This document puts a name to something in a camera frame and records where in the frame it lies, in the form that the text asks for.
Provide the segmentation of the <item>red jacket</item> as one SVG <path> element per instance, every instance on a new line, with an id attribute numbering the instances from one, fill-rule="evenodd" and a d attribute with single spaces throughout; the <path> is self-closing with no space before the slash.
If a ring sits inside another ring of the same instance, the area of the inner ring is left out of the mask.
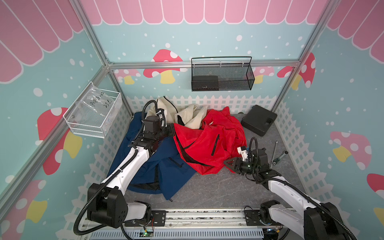
<path id="1" fill-rule="evenodd" d="M 224 161 L 240 156 L 238 147 L 247 145 L 243 126 L 229 107 L 208 110 L 200 129 L 174 124 L 174 130 L 182 160 L 201 175 L 217 174 Z"/>

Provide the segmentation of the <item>green handled ratchet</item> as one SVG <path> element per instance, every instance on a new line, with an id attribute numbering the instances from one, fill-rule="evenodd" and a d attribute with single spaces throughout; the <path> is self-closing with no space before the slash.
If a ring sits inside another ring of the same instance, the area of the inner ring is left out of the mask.
<path id="1" fill-rule="evenodd" d="M 274 159 L 272 161 L 272 165 L 277 165 L 285 156 L 287 156 L 289 154 L 288 151 L 284 151 L 278 158 Z"/>

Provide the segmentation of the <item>blue jacket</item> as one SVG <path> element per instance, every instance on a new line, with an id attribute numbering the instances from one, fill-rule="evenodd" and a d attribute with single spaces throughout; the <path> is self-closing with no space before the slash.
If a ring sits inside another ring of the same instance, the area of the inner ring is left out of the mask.
<path id="1" fill-rule="evenodd" d="M 112 175 L 123 160 L 132 155 L 130 144 L 136 137 L 142 125 L 142 113 L 134 114 L 129 129 L 123 138 L 115 159 L 111 165 L 108 175 Z M 121 184 L 127 175 L 116 177 L 107 187 L 122 187 L 142 194 L 163 194 L 166 200 L 171 199 L 196 173 L 180 156 L 174 139 L 171 137 L 163 139 L 159 143 L 157 151 L 140 167 L 135 175 L 130 175 L 131 182 Z"/>

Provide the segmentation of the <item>black plastic tool case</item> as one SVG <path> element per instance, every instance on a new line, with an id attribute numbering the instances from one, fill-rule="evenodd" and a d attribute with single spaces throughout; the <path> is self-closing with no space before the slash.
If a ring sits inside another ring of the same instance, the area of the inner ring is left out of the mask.
<path id="1" fill-rule="evenodd" d="M 277 118 L 277 114 L 255 105 L 242 118 L 241 124 L 244 128 L 263 137 Z"/>

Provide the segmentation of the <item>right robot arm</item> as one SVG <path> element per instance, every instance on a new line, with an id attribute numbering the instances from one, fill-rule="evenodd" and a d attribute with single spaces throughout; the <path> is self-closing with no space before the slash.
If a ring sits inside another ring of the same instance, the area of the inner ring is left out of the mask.
<path id="1" fill-rule="evenodd" d="M 272 168 L 279 160 L 269 162 L 265 151 L 258 147 L 256 138 L 251 138 L 249 148 L 238 148 L 239 157 L 224 162 L 229 170 L 262 185 L 290 206 L 275 200 L 262 203 L 257 217 L 262 225 L 280 224 L 304 240 L 356 239 L 335 205 L 320 202 L 289 183 Z"/>

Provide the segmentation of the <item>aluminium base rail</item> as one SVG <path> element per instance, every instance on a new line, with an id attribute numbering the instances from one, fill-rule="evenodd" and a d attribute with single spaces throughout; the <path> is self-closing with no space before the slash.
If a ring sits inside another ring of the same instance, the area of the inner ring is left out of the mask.
<path id="1" fill-rule="evenodd" d="M 79 237 L 82 240 L 255 240 L 268 234 L 283 235 L 287 229 L 304 238 L 304 218 L 294 209 L 277 205 L 276 219 L 264 224 L 259 209 L 165 209 L 156 210 L 154 222 L 142 227 L 128 223 L 123 230 L 105 227 Z"/>

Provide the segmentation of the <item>aluminium frame post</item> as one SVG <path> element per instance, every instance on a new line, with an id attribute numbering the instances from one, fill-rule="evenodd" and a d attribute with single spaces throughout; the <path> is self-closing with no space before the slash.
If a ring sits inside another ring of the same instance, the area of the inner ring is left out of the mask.
<path id="1" fill-rule="evenodd" d="M 100 59 L 102 63 L 102 72 L 104 75 L 108 75 L 112 85 L 114 86 L 114 89 L 117 90 L 119 93 L 121 93 L 123 105 L 126 107 L 130 115 L 132 115 L 132 110 L 129 106 L 129 103 L 126 99 L 125 94 L 123 93 L 123 90 L 121 88 L 121 85 L 116 78 L 114 71 L 112 70 L 112 62 L 109 61 L 107 58 L 107 55 L 105 54 L 105 51 L 99 41 L 99 38 L 97 37 L 97 34 L 93 28 L 93 25 L 91 24 L 91 21 L 86 13 L 86 10 L 81 3 L 81 1 L 70 1 L 72 7 L 74 8 L 74 11 L 76 15 L 79 18 L 79 21 L 83 25 L 84 31 L 86 32 L 91 44 L 93 45 L 94 50 L 96 51 L 98 58 Z"/>

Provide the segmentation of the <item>horizontal aluminium frame bar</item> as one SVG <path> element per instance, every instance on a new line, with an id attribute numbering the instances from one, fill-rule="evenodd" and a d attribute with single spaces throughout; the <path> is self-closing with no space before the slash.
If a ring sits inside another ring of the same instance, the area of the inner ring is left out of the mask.
<path id="1" fill-rule="evenodd" d="M 249 63 L 251 67 L 296 67 L 299 65 L 298 60 L 218 60 L 208 59 L 207 61 L 183 61 L 183 62 L 126 62 L 126 63 L 110 63 L 111 70 L 118 69 L 188 69 L 196 65 L 219 65 L 235 64 L 244 66 Z"/>

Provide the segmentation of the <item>black box in basket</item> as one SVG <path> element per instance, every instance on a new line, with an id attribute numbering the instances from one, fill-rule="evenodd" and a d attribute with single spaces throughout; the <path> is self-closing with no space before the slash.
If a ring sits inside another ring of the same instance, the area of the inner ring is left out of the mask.
<path id="1" fill-rule="evenodd" d="M 192 91 L 218 91 L 219 78 L 218 76 L 194 76 L 192 77 Z"/>

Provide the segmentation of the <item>long metal wrench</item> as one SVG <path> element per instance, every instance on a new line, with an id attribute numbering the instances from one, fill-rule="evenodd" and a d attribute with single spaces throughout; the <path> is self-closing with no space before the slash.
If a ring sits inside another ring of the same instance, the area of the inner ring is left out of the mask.
<path id="1" fill-rule="evenodd" d="M 273 160 L 275 159 L 275 154 L 276 154 L 277 144 L 278 144 L 278 141 L 275 141 L 275 145 L 274 145 L 274 149 L 273 149 L 273 154 L 272 154 L 271 162 L 270 162 L 270 167 L 273 166 Z"/>

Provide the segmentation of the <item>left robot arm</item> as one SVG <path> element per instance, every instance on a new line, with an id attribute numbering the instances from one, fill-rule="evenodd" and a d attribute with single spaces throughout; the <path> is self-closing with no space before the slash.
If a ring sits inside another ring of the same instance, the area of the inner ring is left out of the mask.
<path id="1" fill-rule="evenodd" d="M 142 165 L 157 151 L 159 143 L 170 134 L 165 110 L 155 100 L 155 115 L 142 112 L 141 128 L 130 144 L 130 152 L 121 164 L 100 184 L 88 189 L 88 201 L 78 214 L 73 232 L 83 236 L 104 227 L 123 229 L 126 223 L 136 222 L 146 227 L 153 221 L 151 205 L 143 202 L 127 203 L 124 195 Z"/>

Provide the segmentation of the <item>beige jacket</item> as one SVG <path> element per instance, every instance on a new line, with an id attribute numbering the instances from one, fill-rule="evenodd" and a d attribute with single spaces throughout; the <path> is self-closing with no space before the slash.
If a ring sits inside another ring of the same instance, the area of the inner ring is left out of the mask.
<path id="1" fill-rule="evenodd" d="M 181 109 L 165 97 L 158 98 L 156 102 L 158 108 L 165 111 L 167 124 L 179 124 L 189 129 L 199 129 L 208 111 L 207 107 L 199 109 L 196 104 Z"/>

